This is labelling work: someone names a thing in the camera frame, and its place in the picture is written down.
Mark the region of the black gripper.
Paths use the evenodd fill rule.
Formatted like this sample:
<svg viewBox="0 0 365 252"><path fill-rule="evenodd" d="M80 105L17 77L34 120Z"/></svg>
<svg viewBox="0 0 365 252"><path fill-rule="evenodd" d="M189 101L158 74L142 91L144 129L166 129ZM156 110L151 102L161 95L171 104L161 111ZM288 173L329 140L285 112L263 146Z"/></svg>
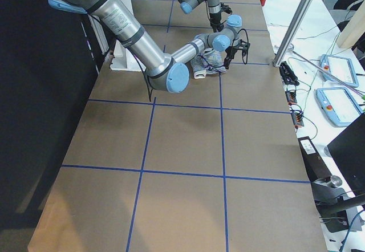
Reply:
<svg viewBox="0 0 365 252"><path fill-rule="evenodd" d="M241 51L241 58L242 58L243 64L247 64L248 57L249 57L249 48L250 48L250 43L244 41L243 39L240 39L237 45L229 46L225 50L226 57L224 59L224 67L226 69L229 69L230 63L234 59L234 57L238 51Z"/></svg>
<svg viewBox="0 0 365 252"><path fill-rule="evenodd" d="M224 23L222 22L222 13L231 14L232 9L225 5L224 3L219 3L215 6L208 6L209 22L213 29L213 32L219 32L224 28Z"/></svg>

